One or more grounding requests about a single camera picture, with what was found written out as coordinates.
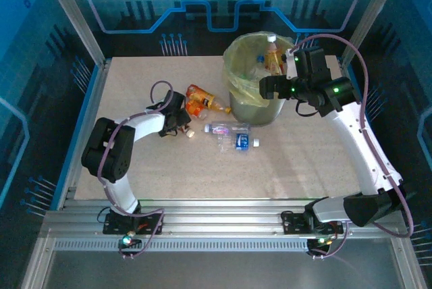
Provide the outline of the orange juice bottle fruit print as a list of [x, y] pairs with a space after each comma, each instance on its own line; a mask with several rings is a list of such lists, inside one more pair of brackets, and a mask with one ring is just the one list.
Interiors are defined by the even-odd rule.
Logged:
[[217, 98], [215, 95], [203, 90], [195, 84], [191, 84], [186, 91], [186, 96], [207, 109], [213, 111], [224, 112], [226, 114], [231, 113], [231, 107], [227, 106], [222, 100]]

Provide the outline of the blue circuit side panel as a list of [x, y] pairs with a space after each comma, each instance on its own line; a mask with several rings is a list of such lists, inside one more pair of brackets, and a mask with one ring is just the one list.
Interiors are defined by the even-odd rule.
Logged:
[[418, 263], [432, 277], [432, 0], [384, 0], [360, 47], [383, 103], [369, 119], [414, 192], [409, 205]]
[[58, 0], [0, 0], [0, 289], [20, 289], [95, 70]]

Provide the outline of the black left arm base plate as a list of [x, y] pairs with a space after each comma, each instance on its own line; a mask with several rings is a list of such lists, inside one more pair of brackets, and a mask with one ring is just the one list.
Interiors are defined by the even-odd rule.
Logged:
[[137, 235], [151, 235], [162, 231], [162, 225], [157, 224], [161, 214], [156, 213], [146, 217], [130, 217], [120, 215], [114, 211], [108, 212], [103, 222], [103, 233], [108, 235], [126, 235], [134, 232]]

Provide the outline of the clear bottle blue label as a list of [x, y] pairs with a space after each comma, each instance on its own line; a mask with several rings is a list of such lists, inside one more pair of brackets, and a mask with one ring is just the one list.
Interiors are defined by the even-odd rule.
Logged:
[[245, 132], [234, 132], [218, 136], [218, 145], [222, 152], [248, 151], [260, 147], [260, 140]]

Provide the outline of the clear bottle pink label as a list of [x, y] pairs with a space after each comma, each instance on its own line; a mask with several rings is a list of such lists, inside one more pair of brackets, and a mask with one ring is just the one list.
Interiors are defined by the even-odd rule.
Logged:
[[228, 135], [232, 133], [248, 134], [250, 132], [250, 125], [242, 122], [215, 121], [205, 124], [204, 132], [216, 135]]

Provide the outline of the slotted metal strip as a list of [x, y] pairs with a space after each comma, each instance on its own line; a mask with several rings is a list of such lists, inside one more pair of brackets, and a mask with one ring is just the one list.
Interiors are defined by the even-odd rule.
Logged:
[[[117, 252], [120, 239], [57, 240], [56, 251]], [[306, 238], [155, 238], [148, 252], [306, 252], [323, 239]]]

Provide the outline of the bin with yellow bag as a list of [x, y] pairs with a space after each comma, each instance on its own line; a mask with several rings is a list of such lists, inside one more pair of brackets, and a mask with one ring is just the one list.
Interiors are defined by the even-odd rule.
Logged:
[[[223, 80], [228, 90], [241, 104], [266, 107], [269, 100], [263, 99], [259, 92], [259, 81], [250, 79], [250, 71], [258, 55], [265, 55], [267, 35], [260, 31], [243, 34], [236, 38], [223, 54]], [[249, 79], [244, 80], [238, 73], [249, 71]]]

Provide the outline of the aluminium frame post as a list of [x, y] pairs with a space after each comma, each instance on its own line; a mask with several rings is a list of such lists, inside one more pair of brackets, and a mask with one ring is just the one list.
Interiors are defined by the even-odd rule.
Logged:
[[360, 22], [358, 23], [356, 29], [353, 32], [353, 35], [350, 39], [350, 42], [357, 48], [361, 46], [363, 40], [365, 39], [367, 33], [371, 29], [374, 21], [377, 16], [383, 9], [385, 2], [387, 0], [370, 0], [367, 5]]
[[105, 66], [105, 56], [75, 0], [58, 0], [89, 55], [98, 67]]

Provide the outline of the aluminium mounting rail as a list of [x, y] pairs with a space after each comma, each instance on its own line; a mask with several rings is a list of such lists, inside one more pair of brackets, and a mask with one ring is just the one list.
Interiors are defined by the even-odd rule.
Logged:
[[[270, 238], [284, 234], [283, 211], [300, 213], [309, 200], [197, 199], [142, 200], [143, 211], [165, 210], [163, 238]], [[60, 211], [48, 211], [41, 237], [96, 238], [103, 236], [97, 214], [103, 200], [67, 200]]]

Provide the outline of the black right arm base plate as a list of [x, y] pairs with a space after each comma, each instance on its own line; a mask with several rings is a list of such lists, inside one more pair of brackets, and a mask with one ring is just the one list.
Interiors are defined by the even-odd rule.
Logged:
[[338, 221], [321, 222], [309, 212], [282, 211], [280, 214], [283, 232], [287, 234], [339, 235], [344, 233]]

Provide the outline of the grey round waste bin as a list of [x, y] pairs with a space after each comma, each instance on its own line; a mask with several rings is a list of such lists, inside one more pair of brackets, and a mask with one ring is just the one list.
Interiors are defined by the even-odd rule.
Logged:
[[232, 115], [243, 123], [251, 126], [266, 126], [271, 124], [279, 115], [285, 100], [272, 99], [266, 107], [241, 104], [233, 94], [229, 94], [229, 102], [232, 108]]

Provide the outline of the yellow colourful label bottle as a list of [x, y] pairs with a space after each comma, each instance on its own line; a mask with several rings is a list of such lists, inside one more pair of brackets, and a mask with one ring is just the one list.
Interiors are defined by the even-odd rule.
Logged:
[[276, 45], [276, 34], [267, 35], [267, 50], [264, 55], [265, 69], [272, 76], [281, 76], [283, 72], [283, 61], [281, 58], [281, 52]]

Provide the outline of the orange label bottle with barcode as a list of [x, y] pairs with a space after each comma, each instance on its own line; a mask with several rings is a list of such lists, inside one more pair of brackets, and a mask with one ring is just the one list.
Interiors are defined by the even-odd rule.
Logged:
[[208, 116], [208, 109], [203, 104], [192, 99], [186, 103], [186, 111], [189, 116], [200, 120], [204, 120]]

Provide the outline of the grey metal shelf panel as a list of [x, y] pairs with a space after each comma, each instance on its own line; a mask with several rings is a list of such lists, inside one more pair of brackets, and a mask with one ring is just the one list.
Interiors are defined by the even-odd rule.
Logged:
[[304, 253], [55, 252], [25, 289], [427, 289], [388, 244], [355, 242], [334, 257]]

